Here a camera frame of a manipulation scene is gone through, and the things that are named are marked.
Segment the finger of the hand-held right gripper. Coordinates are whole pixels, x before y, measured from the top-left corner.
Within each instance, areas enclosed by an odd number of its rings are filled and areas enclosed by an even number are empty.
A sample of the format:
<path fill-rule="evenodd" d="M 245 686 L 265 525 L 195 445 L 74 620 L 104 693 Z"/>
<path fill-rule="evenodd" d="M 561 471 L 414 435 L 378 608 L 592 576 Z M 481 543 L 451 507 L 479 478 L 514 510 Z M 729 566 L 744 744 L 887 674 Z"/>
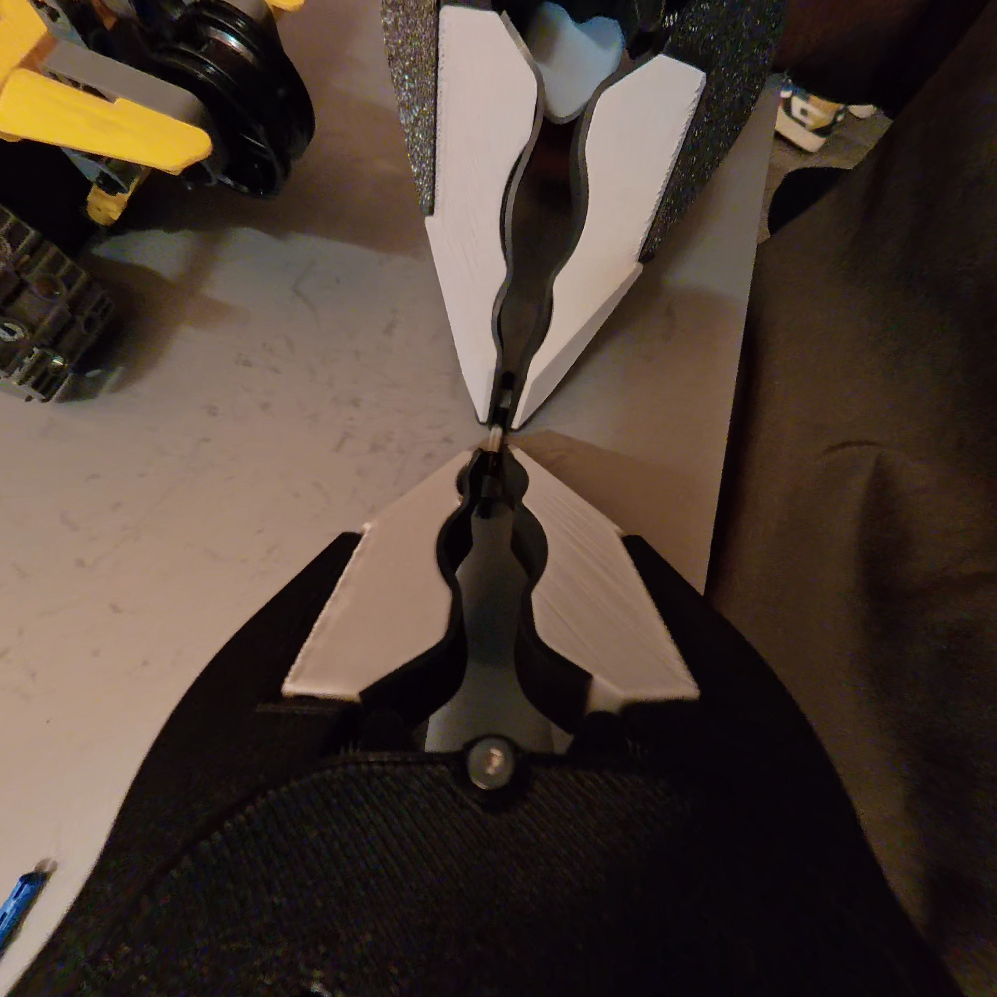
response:
<path fill-rule="evenodd" d="M 593 93 L 571 164 L 572 240 L 551 278 L 510 429 L 520 429 L 555 391 L 640 275 L 644 243 L 706 80 L 693 65 L 654 55 Z"/>
<path fill-rule="evenodd" d="M 542 76 L 511 20 L 491 9 L 444 4 L 438 56 L 427 232 L 457 359 L 485 424 L 502 375 L 513 205 L 540 131 Z"/>

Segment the white yellow navy sneaker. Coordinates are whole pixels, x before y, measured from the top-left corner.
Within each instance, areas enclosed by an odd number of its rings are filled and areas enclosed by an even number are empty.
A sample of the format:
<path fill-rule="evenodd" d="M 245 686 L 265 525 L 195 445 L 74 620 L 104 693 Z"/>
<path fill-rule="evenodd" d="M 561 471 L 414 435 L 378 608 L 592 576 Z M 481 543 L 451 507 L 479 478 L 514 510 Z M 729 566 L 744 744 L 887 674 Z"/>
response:
<path fill-rule="evenodd" d="M 846 117 L 846 104 L 831 102 L 785 76 L 779 89 L 776 135 L 806 154 L 816 154 Z"/>

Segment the yellow black toy tracked vehicle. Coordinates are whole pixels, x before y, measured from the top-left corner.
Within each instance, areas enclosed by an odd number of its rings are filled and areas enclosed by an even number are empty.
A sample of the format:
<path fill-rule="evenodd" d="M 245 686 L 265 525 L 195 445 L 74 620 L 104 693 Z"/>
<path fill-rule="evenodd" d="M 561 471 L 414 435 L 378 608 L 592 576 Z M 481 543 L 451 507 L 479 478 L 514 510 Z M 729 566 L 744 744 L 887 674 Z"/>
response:
<path fill-rule="evenodd" d="M 3 393 L 101 383 L 118 315 L 78 257 L 151 174 L 281 190 L 315 130 L 277 29 L 301 6 L 1 3 Z"/>

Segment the blue toy pin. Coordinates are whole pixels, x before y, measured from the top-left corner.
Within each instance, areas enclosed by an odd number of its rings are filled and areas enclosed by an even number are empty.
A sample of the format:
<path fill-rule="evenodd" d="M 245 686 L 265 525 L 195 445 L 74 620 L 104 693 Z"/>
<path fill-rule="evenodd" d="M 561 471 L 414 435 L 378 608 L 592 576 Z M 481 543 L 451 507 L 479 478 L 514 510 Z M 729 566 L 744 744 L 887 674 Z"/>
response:
<path fill-rule="evenodd" d="M 12 891 L 1 905 L 1 956 L 16 938 L 22 924 L 40 894 L 58 868 L 56 860 L 44 858 L 29 871 L 21 874 Z"/>

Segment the long grey black axle assembly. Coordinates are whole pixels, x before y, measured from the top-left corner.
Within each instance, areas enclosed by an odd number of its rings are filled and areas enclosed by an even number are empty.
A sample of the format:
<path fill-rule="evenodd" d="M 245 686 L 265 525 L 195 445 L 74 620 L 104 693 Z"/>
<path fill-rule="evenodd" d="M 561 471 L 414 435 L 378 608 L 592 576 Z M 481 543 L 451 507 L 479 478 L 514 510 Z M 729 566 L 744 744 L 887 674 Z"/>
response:
<path fill-rule="evenodd" d="M 511 371 L 505 371 L 497 382 L 492 400 L 489 436 L 483 448 L 484 458 L 475 506 L 475 515 L 481 519 L 492 518 L 500 505 L 505 504 L 505 431 L 513 404 L 515 381 L 515 375 Z"/>

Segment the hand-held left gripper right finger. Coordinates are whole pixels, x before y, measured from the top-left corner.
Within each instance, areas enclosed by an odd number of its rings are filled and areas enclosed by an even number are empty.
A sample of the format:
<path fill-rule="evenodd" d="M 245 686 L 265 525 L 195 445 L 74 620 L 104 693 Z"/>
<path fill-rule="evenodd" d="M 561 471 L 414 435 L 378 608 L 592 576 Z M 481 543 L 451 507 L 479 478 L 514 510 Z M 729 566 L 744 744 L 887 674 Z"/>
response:
<path fill-rule="evenodd" d="M 503 471 L 527 578 L 515 664 L 530 704 L 573 735 L 591 714 L 697 700 L 623 532 L 525 451 L 508 448 Z"/>

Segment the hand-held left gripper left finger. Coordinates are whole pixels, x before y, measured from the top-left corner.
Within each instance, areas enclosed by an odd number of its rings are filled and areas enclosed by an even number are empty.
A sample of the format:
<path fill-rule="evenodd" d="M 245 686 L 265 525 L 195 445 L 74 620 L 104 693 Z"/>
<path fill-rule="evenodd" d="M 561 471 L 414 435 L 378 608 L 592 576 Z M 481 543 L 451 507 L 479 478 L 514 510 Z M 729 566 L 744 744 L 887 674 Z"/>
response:
<path fill-rule="evenodd" d="M 281 688 L 287 699 L 440 708 L 467 634 L 456 571 L 473 544 L 483 451 L 460 453 L 367 524 Z"/>

